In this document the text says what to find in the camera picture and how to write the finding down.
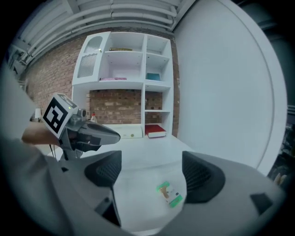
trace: white ceiling beam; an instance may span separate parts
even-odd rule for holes
[[[18,75],[20,75],[24,71],[24,69],[25,69],[25,66],[22,65],[19,61],[16,61],[16,60],[13,62],[13,66],[12,67],[15,68],[15,70],[17,71],[17,74]]]
[[[31,47],[29,44],[21,41],[20,39],[16,38],[11,42],[11,45],[16,48],[17,50],[26,53],[29,48]]]
[[[63,6],[65,10],[70,14],[74,15],[80,12],[80,9],[77,5],[77,2],[75,0],[62,0]]]
[[[171,31],[177,26],[178,22],[185,15],[188,9],[193,5],[196,0],[183,0],[179,7],[177,8],[177,16],[174,18],[174,23],[171,26]]]
[[[174,6],[179,6],[179,4],[180,4],[180,0],[158,0],[158,1],[169,3],[169,4],[174,5]]]

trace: book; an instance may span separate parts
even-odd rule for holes
[[[132,51],[130,48],[122,48],[122,47],[111,47],[110,51]]]
[[[127,80],[127,78],[124,78],[124,77],[100,78],[100,80]]]
[[[147,73],[147,79],[161,81],[160,74]]]
[[[166,130],[157,124],[146,124],[145,125],[145,134],[149,138],[165,137]]]

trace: white table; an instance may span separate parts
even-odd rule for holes
[[[121,139],[98,151],[83,153],[82,158],[113,150],[122,151],[122,170],[114,185],[114,195],[122,228],[136,235],[158,232],[180,211],[183,202],[169,208],[156,187],[165,181],[186,196],[182,173],[182,151],[193,151],[173,136],[149,139]],[[62,150],[56,150],[57,158]]]

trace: shelf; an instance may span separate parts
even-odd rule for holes
[[[141,52],[105,52],[102,56],[98,78],[125,77],[127,81],[143,82],[142,65],[143,53]]]
[[[99,81],[97,89],[141,89],[142,83],[128,80]]]
[[[157,69],[163,69],[164,66],[169,61],[168,57],[157,55],[154,53],[147,53],[147,66],[157,68]]]
[[[151,81],[148,79],[145,80],[145,87],[146,87],[146,91],[149,91],[149,92],[164,92],[171,88],[171,86],[165,82]]]
[[[148,35],[147,36],[147,53],[154,53],[163,55],[165,54],[165,48],[168,40],[165,38]]]
[[[134,51],[107,51],[104,52],[103,57],[106,57],[108,62],[113,65],[137,65],[142,63],[141,52]]]
[[[144,112],[170,112],[166,110],[144,110]]]
[[[85,90],[103,90],[103,89],[142,89],[142,82],[128,80],[105,80],[89,83],[75,84],[73,87]]]
[[[173,114],[171,112],[159,112],[155,115],[148,112],[145,113],[145,125],[157,124],[165,129],[167,134],[172,133],[172,122]]]
[[[172,64],[168,57],[147,53],[146,55],[146,78],[148,73],[159,74],[160,82],[170,83],[173,81],[173,74],[171,73]]]
[[[105,51],[111,47],[129,48],[133,51],[143,52],[144,34],[115,32],[111,33],[105,47]]]

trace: brick wall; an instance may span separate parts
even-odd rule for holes
[[[142,91],[136,89],[92,90],[88,118],[94,112],[100,124],[140,124]],[[146,109],[162,109],[162,94],[146,92]],[[161,123],[160,114],[146,115],[145,122]]]
[[[172,127],[172,134],[177,136],[178,132],[178,123],[179,123],[179,72],[178,72],[178,60],[177,60],[177,50],[176,45],[174,42],[174,37],[167,34],[162,34],[157,31],[153,31],[150,29],[140,29],[140,28],[129,28],[129,27],[120,27],[120,28],[107,28],[107,29],[100,29],[92,32],[88,32],[84,35],[79,35],[77,38],[70,39],[69,41],[65,42],[63,45],[59,45],[56,48],[53,48],[41,58],[39,58],[32,66],[30,66],[26,72],[22,75],[22,80],[28,79],[28,94],[31,99],[36,103],[36,105],[41,108],[42,114],[44,114],[45,109],[55,92],[64,93],[68,97],[71,97],[72,91],[72,77],[76,65],[76,61],[78,55],[80,53],[81,47],[86,39],[87,35],[105,32],[105,31],[127,31],[127,32],[140,32],[140,33],[147,33],[152,35],[158,35],[161,37],[166,37],[171,40],[171,49],[172,49],[172,59],[173,59],[173,74],[174,74],[174,113],[173,113],[173,127]],[[105,92],[111,94],[128,94],[127,91],[125,92]],[[138,121],[140,118],[140,108],[138,112],[138,107],[140,105],[135,105],[141,102],[140,97],[138,98],[135,95],[135,102],[132,103],[125,103],[123,105],[125,107],[132,107],[130,110],[116,110],[118,107],[117,105],[107,106],[106,99],[109,99],[109,102],[118,102],[119,103],[119,96],[118,100],[114,101],[115,97],[107,95],[104,99],[104,108],[105,110],[99,110],[102,104],[100,103],[100,98],[97,97],[99,92],[92,91],[89,93],[89,102],[90,102],[90,112],[95,111],[96,115],[98,116],[98,120],[103,121],[104,124],[110,123],[139,123]],[[159,107],[159,97],[154,98],[156,100],[149,101],[149,107]],[[147,123],[160,123],[161,122],[161,115],[158,113],[147,113],[146,114],[146,121]]]

